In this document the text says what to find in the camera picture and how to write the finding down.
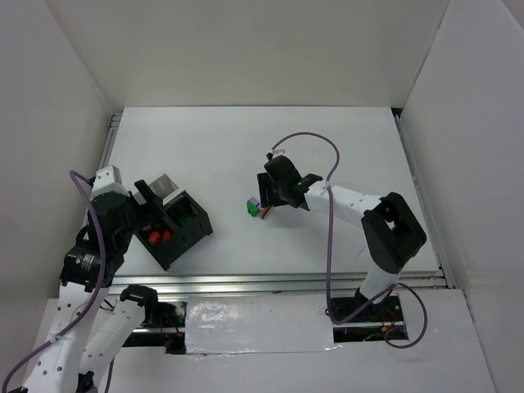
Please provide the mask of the green purple lego cluster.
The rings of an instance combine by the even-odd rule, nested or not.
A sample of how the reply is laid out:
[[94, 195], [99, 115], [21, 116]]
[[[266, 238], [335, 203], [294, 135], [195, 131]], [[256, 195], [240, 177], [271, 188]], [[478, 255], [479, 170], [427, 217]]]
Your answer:
[[261, 204], [260, 202], [254, 198], [254, 197], [251, 197], [247, 202], [246, 202], [246, 210], [247, 210], [247, 213], [252, 216], [252, 217], [256, 217], [260, 214], [260, 212], [262, 211], [262, 207], [261, 207]]

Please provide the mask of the tan lego plate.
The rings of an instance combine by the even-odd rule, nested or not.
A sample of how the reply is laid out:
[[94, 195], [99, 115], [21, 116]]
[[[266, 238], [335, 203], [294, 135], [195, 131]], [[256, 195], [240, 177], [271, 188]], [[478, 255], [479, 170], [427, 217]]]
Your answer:
[[272, 206], [266, 206], [260, 211], [260, 218], [265, 219], [265, 217], [268, 215], [270, 210], [272, 209]]

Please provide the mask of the red lego plate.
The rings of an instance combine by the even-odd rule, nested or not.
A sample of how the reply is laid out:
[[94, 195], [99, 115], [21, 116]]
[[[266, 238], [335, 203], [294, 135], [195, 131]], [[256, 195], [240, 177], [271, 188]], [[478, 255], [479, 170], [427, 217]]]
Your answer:
[[161, 241], [160, 241], [160, 242], [161, 242], [161, 243], [166, 242], [166, 241], [170, 238], [170, 236], [171, 236], [170, 231], [169, 231], [169, 230], [165, 230], [165, 231], [163, 232], [163, 234], [162, 234], [162, 237], [161, 237]]

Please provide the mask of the small green lego brick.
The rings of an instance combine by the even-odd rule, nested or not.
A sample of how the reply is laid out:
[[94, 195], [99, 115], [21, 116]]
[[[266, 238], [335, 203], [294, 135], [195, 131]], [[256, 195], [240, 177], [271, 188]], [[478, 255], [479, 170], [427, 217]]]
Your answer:
[[192, 220], [193, 220], [192, 216], [184, 214], [178, 217], [177, 222], [181, 227], [183, 227], [183, 226], [190, 224]]

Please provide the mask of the red and tan lego brick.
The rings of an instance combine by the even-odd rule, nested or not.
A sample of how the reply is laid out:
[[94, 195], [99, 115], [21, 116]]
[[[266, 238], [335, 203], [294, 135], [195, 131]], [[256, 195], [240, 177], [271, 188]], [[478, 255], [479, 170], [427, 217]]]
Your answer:
[[151, 246], [157, 246], [158, 244], [161, 243], [161, 240], [162, 240], [162, 234], [157, 231], [152, 231], [148, 238], [148, 242]]

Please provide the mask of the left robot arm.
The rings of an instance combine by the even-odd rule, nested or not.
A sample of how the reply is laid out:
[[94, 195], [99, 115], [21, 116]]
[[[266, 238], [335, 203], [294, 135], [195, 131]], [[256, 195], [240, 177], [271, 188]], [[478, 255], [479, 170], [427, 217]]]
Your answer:
[[88, 222], [65, 255], [47, 340], [28, 355], [36, 364], [19, 392], [109, 391], [120, 349], [134, 329], [161, 309], [154, 289], [132, 284], [121, 292], [100, 330], [92, 331], [147, 208], [123, 187], [115, 169], [102, 169], [88, 184], [91, 192], [78, 188]]

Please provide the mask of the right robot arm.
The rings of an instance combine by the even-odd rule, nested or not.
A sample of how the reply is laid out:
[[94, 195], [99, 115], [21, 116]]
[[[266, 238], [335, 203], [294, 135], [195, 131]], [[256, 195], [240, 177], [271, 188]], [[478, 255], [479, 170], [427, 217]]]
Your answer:
[[406, 200], [396, 192], [363, 194], [330, 183], [316, 174], [302, 176], [289, 158], [268, 154], [257, 175], [261, 205], [291, 206], [328, 215], [326, 294], [331, 295], [334, 221], [364, 232], [373, 265], [355, 294], [358, 305], [374, 309], [393, 290], [401, 271], [426, 244], [427, 235]]

